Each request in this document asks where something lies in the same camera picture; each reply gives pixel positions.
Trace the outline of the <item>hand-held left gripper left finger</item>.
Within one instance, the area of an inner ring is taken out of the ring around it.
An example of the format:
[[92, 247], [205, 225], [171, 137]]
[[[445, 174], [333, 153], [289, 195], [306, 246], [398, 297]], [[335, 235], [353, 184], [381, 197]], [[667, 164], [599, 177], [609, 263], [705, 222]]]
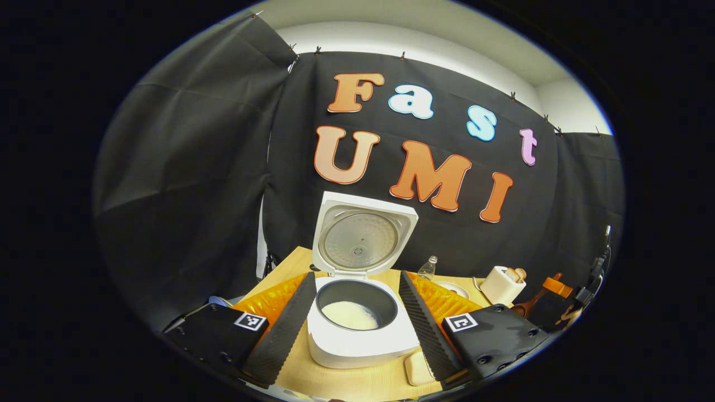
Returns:
[[276, 382], [316, 295], [315, 274], [298, 275], [234, 307], [215, 303], [177, 321], [163, 340], [229, 381]]

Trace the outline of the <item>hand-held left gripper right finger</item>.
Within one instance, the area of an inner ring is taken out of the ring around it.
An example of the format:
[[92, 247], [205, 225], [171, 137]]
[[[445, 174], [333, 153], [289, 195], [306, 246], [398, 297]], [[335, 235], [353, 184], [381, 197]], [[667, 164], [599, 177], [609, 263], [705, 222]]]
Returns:
[[481, 387], [501, 379], [551, 343], [551, 334], [503, 304], [473, 309], [440, 299], [457, 310], [438, 313], [427, 302], [436, 284], [401, 271], [399, 295], [429, 368], [445, 390]]

